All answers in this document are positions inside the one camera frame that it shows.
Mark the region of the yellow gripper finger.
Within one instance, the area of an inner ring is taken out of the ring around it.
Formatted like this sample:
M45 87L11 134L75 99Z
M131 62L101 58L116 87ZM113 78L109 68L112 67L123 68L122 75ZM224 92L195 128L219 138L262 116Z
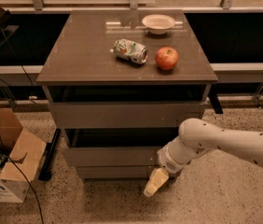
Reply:
M163 168L156 168L145 185L144 195L153 196L169 179L169 173Z

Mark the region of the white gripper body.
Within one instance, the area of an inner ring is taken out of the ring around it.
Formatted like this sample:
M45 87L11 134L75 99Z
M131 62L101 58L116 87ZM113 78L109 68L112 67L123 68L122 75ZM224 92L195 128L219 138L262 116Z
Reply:
M190 161L190 152L182 147L164 147L158 151L159 166L169 174L177 174Z

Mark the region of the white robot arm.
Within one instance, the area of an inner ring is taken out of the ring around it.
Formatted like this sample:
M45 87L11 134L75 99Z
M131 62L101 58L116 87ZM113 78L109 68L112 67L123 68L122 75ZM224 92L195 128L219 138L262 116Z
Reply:
M151 173L144 195L153 196L170 175L213 149L263 168L263 132L223 129L202 119L186 119L178 136L157 152L159 167Z

